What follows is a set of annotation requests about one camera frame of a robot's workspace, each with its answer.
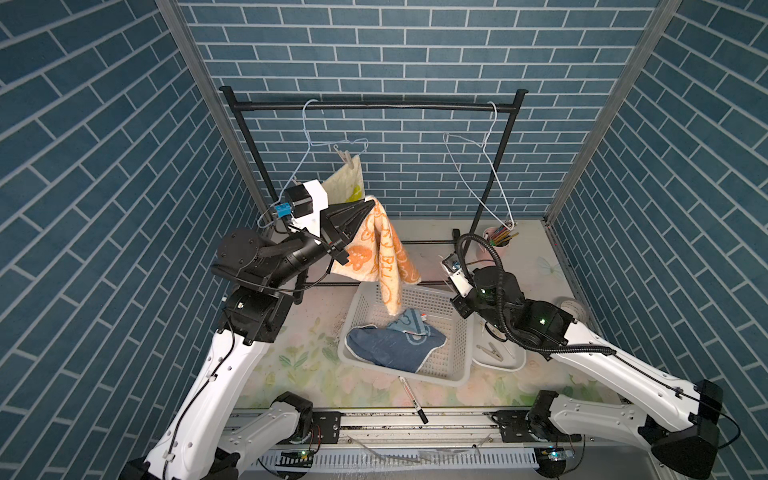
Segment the yellow green patterned towel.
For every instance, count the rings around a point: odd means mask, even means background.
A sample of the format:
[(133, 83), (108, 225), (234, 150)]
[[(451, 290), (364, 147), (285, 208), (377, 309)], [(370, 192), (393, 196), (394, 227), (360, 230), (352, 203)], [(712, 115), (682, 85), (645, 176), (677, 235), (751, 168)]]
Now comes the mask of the yellow green patterned towel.
[(353, 168), (343, 163), (340, 169), (322, 183), (330, 204), (354, 202), (365, 198), (360, 156), (353, 156), (353, 162)]

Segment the orange patterned towel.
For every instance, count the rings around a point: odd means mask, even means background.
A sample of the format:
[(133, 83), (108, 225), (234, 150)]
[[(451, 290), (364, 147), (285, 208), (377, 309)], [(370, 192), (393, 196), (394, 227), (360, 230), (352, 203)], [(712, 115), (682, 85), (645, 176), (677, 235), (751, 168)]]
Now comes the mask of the orange patterned towel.
[(366, 216), (353, 241), (345, 250), (345, 265), (334, 262), (331, 273), (359, 282), (377, 282), (382, 302), (390, 316), (400, 315), (404, 285), (416, 285), (422, 278), (409, 258), (384, 207), (373, 196), (375, 206)]

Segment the white clothespin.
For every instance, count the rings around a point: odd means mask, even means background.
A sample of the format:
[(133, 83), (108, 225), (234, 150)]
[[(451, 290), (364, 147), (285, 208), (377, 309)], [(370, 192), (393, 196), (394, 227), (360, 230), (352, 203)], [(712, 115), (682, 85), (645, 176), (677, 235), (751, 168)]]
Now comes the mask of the white clothespin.
[(476, 349), (478, 351), (479, 363), (485, 362), (488, 365), (494, 363), (499, 366), (506, 361), (505, 355), (492, 342), (488, 342), (486, 346), (477, 344)]
[(345, 165), (347, 165), (349, 168), (354, 167), (353, 156), (349, 151), (342, 151), (336, 144), (334, 144), (332, 148)]

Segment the blue patterned towel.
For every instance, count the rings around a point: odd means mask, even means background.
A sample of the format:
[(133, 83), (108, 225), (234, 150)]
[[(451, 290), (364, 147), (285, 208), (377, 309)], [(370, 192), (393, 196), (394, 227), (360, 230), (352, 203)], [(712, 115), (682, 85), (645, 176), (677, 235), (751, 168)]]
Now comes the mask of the blue patterned towel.
[(345, 337), (346, 348), (356, 358), (409, 373), (417, 373), (446, 342), (446, 335), (414, 308), (406, 309), (385, 327), (353, 327)]

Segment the light blue wire hanger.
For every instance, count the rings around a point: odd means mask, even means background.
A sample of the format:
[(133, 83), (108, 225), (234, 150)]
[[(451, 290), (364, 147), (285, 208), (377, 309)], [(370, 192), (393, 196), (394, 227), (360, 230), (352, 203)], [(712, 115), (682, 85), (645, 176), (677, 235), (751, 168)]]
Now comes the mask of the light blue wire hanger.
[(362, 153), (366, 153), (368, 148), (369, 148), (370, 141), (367, 138), (357, 138), (357, 139), (354, 139), (354, 140), (349, 140), (347, 138), (344, 138), (344, 139), (340, 139), (340, 140), (338, 140), (336, 142), (334, 142), (334, 141), (326, 141), (326, 142), (316, 142), (316, 141), (313, 141), (312, 138), (311, 138), (310, 131), (309, 131), (308, 127), (307, 127), (307, 115), (306, 115), (306, 111), (307, 111), (308, 107), (310, 105), (312, 105), (312, 104), (319, 104), (319, 101), (317, 99), (307, 100), (304, 103), (304, 105), (302, 106), (302, 108), (301, 108), (302, 131), (303, 131), (303, 134), (304, 134), (304, 137), (305, 137), (305, 140), (306, 140), (306, 150), (303, 153), (303, 156), (301, 157), (300, 161), (298, 162), (296, 168), (293, 170), (292, 174), (290, 175), (288, 180), (285, 182), (285, 184), (283, 185), (283, 187), (279, 191), (278, 199), (273, 201), (268, 206), (267, 211), (265, 213), (262, 213), (261, 216), (258, 218), (258, 220), (256, 222), (256, 225), (259, 228), (268, 228), (268, 227), (273, 226), (277, 222), (277, 215), (276, 214), (272, 214), (271, 210), (274, 207), (277, 207), (281, 203), (281, 201), (284, 199), (285, 191), (288, 189), (289, 186), (294, 184), (294, 180), (296, 178), (297, 173), (299, 172), (299, 170), (302, 167), (302, 165), (305, 163), (307, 157), (309, 156), (309, 154), (311, 153), (313, 148), (333, 146), (333, 145), (335, 145), (337, 143), (348, 144), (348, 145), (362, 145), (363, 146)]

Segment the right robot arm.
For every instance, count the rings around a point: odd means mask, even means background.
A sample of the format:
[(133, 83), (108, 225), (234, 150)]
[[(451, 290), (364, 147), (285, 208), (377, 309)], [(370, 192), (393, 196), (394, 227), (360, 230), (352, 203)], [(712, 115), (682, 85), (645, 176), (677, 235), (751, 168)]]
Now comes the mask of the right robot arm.
[(610, 387), (623, 404), (579, 401), (540, 391), (526, 423), (540, 441), (596, 436), (649, 452), (691, 479), (710, 477), (718, 453), (730, 446), (718, 426), (726, 418), (723, 390), (709, 380), (692, 383), (612, 345), (562, 308), (527, 298), (485, 238), (465, 233), (443, 262), (461, 317), (477, 315), (493, 338), (548, 361), (569, 365)]

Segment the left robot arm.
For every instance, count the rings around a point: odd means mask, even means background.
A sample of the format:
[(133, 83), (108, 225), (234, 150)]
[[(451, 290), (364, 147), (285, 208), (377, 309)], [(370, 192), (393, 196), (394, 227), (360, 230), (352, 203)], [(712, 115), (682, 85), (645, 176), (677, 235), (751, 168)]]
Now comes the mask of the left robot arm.
[(209, 352), (157, 445), (129, 461), (121, 478), (236, 479), (275, 445), (309, 436), (313, 404), (291, 392), (231, 437), (223, 433), (291, 307), (310, 289), (309, 268), (325, 257), (346, 263), (346, 248), (375, 205), (373, 200), (331, 205), (319, 213), (318, 232), (294, 231), (280, 242), (248, 228), (222, 239), (211, 271), (236, 287), (224, 302)]

